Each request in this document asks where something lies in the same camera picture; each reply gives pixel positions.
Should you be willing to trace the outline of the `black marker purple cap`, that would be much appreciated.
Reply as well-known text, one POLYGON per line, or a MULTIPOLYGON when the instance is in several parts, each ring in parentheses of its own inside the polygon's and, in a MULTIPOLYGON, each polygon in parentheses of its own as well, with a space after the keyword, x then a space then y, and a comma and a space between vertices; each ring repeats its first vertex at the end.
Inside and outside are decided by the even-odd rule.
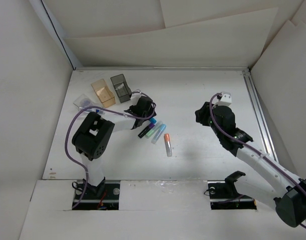
POLYGON ((150 123, 148 126, 146 126, 139 134, 138 137, 141 139, 143 138, 153 127, 155 124, 150 123))

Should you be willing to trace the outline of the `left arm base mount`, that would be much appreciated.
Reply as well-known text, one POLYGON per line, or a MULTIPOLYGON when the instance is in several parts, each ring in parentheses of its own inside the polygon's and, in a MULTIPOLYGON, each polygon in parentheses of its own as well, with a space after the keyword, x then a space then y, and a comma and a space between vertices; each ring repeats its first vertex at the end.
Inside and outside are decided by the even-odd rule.
POLYGON ((84 181, 72 183, 74 198, 72 210, 115 211, 119 209, 120 181, 107 180, 98 188, 87 185, 87 190, 82 197, 84 181))

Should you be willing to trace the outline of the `light blue highlighter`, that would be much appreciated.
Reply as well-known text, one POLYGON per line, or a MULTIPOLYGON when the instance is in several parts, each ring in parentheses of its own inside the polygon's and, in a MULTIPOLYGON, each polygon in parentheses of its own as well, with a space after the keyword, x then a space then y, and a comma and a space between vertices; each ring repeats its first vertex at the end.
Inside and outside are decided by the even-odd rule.
POLYGON ((166 129, 166 124, 162 124, 159 129, 157 130, 155 136, 152 138, 151 143, 152 144, 156 144, 157 141, 159 140, 159 138, 161 137, 161 135, 164 133, 166 129))

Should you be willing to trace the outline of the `orange highlighter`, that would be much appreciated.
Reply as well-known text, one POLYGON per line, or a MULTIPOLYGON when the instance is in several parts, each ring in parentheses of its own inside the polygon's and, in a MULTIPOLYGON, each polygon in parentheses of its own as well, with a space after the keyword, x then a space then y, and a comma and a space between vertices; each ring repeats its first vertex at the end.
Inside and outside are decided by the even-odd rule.
POLYGON ((171 141, 169 134, 164 135, 164 141, 165 141, 165 147, 166 147, 166 153, 168 157, 172 157, 172 147, 171 147, 171 141))

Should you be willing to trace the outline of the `clear bottle blue nozzle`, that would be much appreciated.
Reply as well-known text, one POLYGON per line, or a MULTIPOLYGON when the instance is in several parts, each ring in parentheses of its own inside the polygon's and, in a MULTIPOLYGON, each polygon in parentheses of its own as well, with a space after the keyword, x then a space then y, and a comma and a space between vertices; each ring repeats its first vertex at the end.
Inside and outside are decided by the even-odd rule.
POLYGON ((86 109, 86 110, 84 110, 83 112, 82 112, 82 115, 87 115, 88 113, 91 113, 91 112, 95 112, 95 113, 97 113, 97 114, 99 114, 99 115, 103 115, 104 114, 104 111, 102 111, 101 109, 99 109, 99 108, 88 108, 88 109, 86 109))

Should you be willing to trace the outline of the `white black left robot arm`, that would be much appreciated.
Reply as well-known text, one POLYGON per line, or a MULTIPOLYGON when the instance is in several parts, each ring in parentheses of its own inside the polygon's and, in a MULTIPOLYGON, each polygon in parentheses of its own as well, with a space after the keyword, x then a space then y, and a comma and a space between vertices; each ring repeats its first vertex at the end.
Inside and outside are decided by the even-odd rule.
POLYGON ((105 191, 101 156, 114 132, 134 130, 156 116, 156 104, 147 96, 140 96, 134 105, 123 113, 108 112, 100 115, 91 110, 72 137, 72 144, 87 168, 86 178, 78 188, 86 188, 85 194, 99 198, 105 191))

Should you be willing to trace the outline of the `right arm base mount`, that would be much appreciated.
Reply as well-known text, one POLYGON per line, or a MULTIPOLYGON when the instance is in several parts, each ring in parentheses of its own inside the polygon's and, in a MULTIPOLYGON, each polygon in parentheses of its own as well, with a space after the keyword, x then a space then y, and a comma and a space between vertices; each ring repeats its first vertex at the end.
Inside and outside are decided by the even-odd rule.
POLYGON ((246 174, 236 171, 224 180, 208 180, 204 195, 210 199, 212 210, 257 210, 256 202, 237 192, 235 183, 246 174))

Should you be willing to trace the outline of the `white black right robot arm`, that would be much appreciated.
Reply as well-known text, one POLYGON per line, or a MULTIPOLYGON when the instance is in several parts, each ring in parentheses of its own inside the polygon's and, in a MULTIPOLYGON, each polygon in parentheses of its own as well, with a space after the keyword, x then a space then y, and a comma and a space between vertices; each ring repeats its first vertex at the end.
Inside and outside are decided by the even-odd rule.
POLYGON ((254 169, 269 186, 238 180, 245 173, 236 171, 227 177, 224 191, 230 197, 245 194, 275 210, 290 227, 306 220, 306 178, 291 173, 259 148, 253 138, 236 127, 235 115, 227 106, 205 102, 195 111, 196 122, 211 127, 224 149, 254 169))

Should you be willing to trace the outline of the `green clear-cap highlighter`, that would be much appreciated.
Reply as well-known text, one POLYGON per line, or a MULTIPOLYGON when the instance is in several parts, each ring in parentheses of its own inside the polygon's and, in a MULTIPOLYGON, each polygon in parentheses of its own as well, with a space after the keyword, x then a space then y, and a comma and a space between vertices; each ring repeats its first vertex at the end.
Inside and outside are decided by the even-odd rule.
POLYGON ((162 121, 158 121, 154 127, 152 127, 146 134, 145 137, 146 138, 150 138, 163 124, 162 121))

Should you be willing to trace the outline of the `black marker blue cap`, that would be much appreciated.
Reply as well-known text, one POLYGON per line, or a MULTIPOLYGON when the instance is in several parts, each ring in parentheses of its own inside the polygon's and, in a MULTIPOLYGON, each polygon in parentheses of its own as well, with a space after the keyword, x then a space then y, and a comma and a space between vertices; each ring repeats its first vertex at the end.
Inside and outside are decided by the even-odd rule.
POLYGON ((156 123, 156 119, 155 118, 151 118, 151 119, 149 119, 149 122, 152 123, 152 124, 155 124, 156 123))

